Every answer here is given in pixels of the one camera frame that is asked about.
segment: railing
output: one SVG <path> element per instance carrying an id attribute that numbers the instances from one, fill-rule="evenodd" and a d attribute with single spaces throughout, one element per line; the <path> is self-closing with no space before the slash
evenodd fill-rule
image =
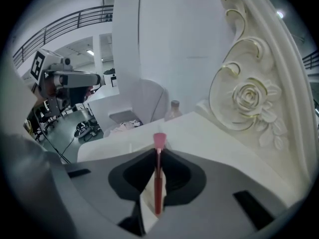
<path id="1" fill-rule="evenodd" d="M 38 48 L 49 41 L 75 29 L 112 20 L 113 5 L 93 7 L 66 15 L 47 25 L 26 41 L 14 54 L 13 62 L 18 68 Z"/>
<path id="2" fill-rule="evenodd" d="M 303 62 L 306 69 L 311 70 L 312 68 L 319 66 L 319 51 L 316 50 L 313 53 L 303 58 Z"/>

